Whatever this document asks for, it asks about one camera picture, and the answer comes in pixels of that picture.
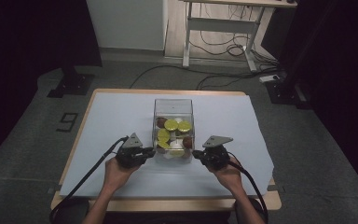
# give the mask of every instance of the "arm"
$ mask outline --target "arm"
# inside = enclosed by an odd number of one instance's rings
[[[231,161],[238,164],[238,162],[231,158]],[[249,224],[258,224],[263,223],[263,219],[258,215],[249,201],[248,195],[246,194],[245,189],[242,186],[241,182],[241,172],[232,166],[228,166],[222,170],[214,171],[210,168],[208,170],[217,177],[220,184],[228,189],[232,196],[237,200],[238,205],[238,216],[239,223],[249,223]]]
[[[103,223],[107,205],[113,194],[127,183],[131,174],[138,168],[139,167],[124,169],[118,165],[116,158],[105,163],[103,188],[95,204],[91,207],[86,218],[83,220],[83,224]]]

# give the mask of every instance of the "person's hand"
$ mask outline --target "person's hand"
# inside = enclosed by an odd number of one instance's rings
[[[116,158],[112,158],[105,163],[105,175],[103,181],[103,190],[113,194],[116,190],[123,187],[131,174],[139,169],[139,166],[126,169],[120,167]]]
[[[230,160],[240,165],[234,158],[230,157]],[[233,195],[244,191],[241,181],[241,172],[237,170],[237,168],[231,165],[228,165],[219,171],[215,171],[211,167],[207,168],[217,177],[219,183],[228,189]]]

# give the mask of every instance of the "handheld controller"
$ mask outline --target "handheld controller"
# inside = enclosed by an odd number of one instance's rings
[[[213,135],[202,145],[205,150],[194,150],[193,156],[200,160],[202,165],[211,167],[215,171],[221,170],[229,162],[229,155],[223,144],[232,140],[232,138]]]
[[[156,151],[152,147],[142,147],[136,133],[133,133],[129,139],[118,149],[116,159],[118,164],[126,169],[145,164],[146,160],[153,158]]]

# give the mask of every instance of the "transparent container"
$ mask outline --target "transparent container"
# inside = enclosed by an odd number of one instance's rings
[[[191,162],[194,150],[193,104],[189,99],[156,99],[153,147],[157,162]]]

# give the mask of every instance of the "table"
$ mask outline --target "table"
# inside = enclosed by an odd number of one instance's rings
[[[189,3],[186,27],[186,42],[183,54],[183,67],[189,67],[190,61],[190,31],[211,31],[211,32],[224,32],[236,34],[249,34],[250,39],[247,46],[243,47],[246,61],[249,64],[251,72],[256,72],[255,62],[251,57],[252,45],[255,42],[255,36],[260,26],[261,18],[263,17],[265,7],[296,7],[297,3],[287,3],[285,0],[181,0]],[[257,19],[255,21],[232,21],[220,19],[206,19],[192,17],[193,3],[208,3],[208,4],[222,4],[222,5],[239,5],[260,7]]]
[[[80,136],[84,130],[88,115],[90,113],[91,105],[94,101],[96,94],[101,92],[109,93],[137,93],[137,94],[180,94],[180,95],[220,95],[220,96],[243,96],[243,92],[228,92],[228,91],[151,91],[151,90],[96,90],[89,102],[89,107],[86,111],[85,117],[83,118],[80,126],[77,138],[75,140],[73,149],[69,156],[68,162],[62,173],[60,184],[62,185],[63,180],[66,177],[72,158],[76,152],[76,147],[79,143]],[[282,204],[278,194],[278,191],[274,189],[275,183],[273,179],[269,182],[269,188],[264,195],[264,199],[267,204],[267,208],[270,210],[279,209]],[[51,207],[55,207],[62,200],[60,192],[57,191],[54,195]],[[120,198],[114,199],[108,205],[108,211],[125,211],[125,212],[146,212],[146,211],[229,211],[233,209],[234,200],[232,197],[226,198],[191,198],[191,199],[156,199],[156,198]]]

